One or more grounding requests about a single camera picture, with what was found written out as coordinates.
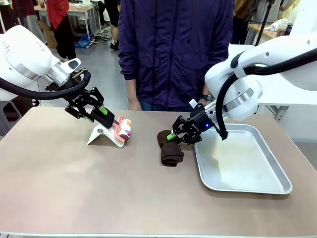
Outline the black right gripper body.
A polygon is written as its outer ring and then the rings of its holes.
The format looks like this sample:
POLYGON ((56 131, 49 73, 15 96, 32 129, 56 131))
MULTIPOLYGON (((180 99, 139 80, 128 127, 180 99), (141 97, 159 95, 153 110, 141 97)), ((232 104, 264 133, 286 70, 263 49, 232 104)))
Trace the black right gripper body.
POLYGON ((205 112, 205 108, 196 108, 190 112, 190 126, 188 134, 190 136, 200 135, 211 128, 211 120, 205 112))

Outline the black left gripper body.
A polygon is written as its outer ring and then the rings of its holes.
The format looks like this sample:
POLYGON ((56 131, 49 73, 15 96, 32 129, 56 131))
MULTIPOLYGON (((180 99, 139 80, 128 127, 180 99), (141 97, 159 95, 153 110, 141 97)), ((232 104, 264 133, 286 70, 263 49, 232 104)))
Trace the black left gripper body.
POLYGON ((68 106, 73 106, 76 110, 79 110, 79 108, 85 108, 85 106, 88 105, 88 99, 89 94, 86 89, 80 91, 78 95, 65 97, 65 100, 68 102, 68 106))

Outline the person's right hand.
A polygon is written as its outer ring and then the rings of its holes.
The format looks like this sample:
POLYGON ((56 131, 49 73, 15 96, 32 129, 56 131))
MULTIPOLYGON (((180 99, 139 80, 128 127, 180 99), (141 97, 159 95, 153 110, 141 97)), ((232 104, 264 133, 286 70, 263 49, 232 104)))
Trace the person's right hand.
POLYGON ((136 96, 132 96, 128 98, 128 109, 133 111, 141 111, 142 107, 140 102, 136 96))

